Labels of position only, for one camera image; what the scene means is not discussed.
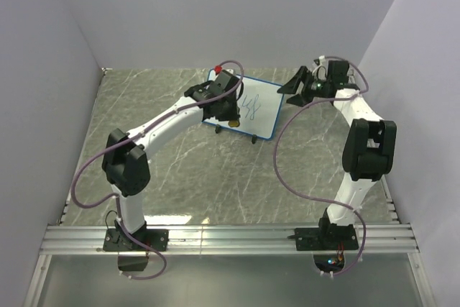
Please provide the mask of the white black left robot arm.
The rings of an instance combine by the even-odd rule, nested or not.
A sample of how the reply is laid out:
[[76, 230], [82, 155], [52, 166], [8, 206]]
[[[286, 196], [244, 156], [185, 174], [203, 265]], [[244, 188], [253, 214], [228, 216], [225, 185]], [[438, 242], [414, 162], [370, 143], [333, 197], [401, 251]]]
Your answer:
[[239, 126], [237, 101], [242, 92], [227, 94], [220, 83], [205, 82], [189, 88], [169, 109], [147, 123], [123, 132], [115, 129], [107, 140], [113, 148], [103, 156], [102, 169], [116, 197], [123, 229], [119, 241], [129, 251], [145, 243], [146, 221], [142, 210], [142, 191], [150, 182], [149, 160], [170, 140], [210, 118]]

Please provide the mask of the yellow black whiteboard eraser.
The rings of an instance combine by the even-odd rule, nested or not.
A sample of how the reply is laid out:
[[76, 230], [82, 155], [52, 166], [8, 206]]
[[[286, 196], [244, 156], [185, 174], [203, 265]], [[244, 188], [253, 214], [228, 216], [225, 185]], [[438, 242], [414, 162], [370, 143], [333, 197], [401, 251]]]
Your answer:
[[234, 127], [239, 127], [240, 126], [240, 121], [239, 120], [231, 120], [228, 122], [228, 126], [231, 128]]

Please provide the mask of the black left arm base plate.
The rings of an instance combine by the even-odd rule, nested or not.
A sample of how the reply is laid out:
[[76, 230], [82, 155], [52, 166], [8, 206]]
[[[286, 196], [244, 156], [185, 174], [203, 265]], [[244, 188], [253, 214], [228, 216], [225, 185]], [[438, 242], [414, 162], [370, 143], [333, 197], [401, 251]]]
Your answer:
[[120, 228], [106, 230], [103, 242], [104, 252], [131, 252], [155, 249], [164, 252], [169, 241], [169, 231], [167, 229], [144, 229], [136, 234], [132, 234], [133, 241]]

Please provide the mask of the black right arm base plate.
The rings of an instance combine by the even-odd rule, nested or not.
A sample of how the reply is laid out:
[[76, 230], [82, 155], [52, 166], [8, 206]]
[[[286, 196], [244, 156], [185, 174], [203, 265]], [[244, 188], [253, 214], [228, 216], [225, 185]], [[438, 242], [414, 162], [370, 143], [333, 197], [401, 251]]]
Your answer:
[[295, 242], [295, 249], [300, 252], [358, 250], [356, 232], [351, 231], [344, 237], [322, 234], [319, 228], [295, 228], [289, 240]]

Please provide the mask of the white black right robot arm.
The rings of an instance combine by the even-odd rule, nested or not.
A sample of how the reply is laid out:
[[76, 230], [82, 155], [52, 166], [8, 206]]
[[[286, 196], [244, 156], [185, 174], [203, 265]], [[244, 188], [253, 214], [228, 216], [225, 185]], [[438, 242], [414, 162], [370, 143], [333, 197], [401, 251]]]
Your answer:
[[332, 60], [325, 78], [305, 66], [278, 93], [288, 104], [305, 109], [331, 103], [349, 125], [342, 153], [344, 178], [333, 201], [329, 201], [318, 226], [297, 228], [291, 236], [298, 251], [356, 250], [359, 246], [354, 221], [369, 190], [393, 165], [397, 125], [376, 114], [363, 98], [363, 90], [348, 76], [350, 64]]

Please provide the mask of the blue framed whiteboard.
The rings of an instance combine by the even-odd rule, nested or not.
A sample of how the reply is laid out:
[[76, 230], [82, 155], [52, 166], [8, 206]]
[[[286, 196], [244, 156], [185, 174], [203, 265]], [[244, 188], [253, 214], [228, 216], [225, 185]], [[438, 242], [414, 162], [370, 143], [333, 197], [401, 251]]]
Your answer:
[[281, 85], [250, 76], [244, 76], [243, 84], [244, 92], [237, 102], [240, 110], [238, 127], [231, 128], [227, 122], [218, 122], [215, 118], [204, 120], [203, 123], [271, 140], [284, 98], [283, 94], [277, 92]]

